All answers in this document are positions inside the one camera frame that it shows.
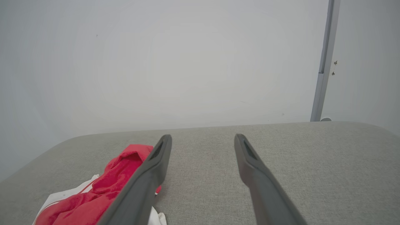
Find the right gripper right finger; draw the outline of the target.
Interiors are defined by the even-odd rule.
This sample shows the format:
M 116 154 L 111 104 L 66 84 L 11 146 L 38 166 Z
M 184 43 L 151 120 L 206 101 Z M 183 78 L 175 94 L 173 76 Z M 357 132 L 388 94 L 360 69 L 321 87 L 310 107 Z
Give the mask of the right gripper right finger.
M 305 225 L 305 219 L 245 135 L 235 135 L 234 149 L 240 178 L 251 194 L 257 224 Z

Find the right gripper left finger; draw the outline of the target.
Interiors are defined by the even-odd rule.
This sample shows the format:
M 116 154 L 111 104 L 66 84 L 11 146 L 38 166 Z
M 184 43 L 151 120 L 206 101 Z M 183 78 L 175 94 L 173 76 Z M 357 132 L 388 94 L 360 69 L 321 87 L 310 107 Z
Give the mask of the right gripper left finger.
M 166 178 L 171 150 L 172 137 L 165 134 L 102 215 L 98 225 L 148 224 L 156 189 Z

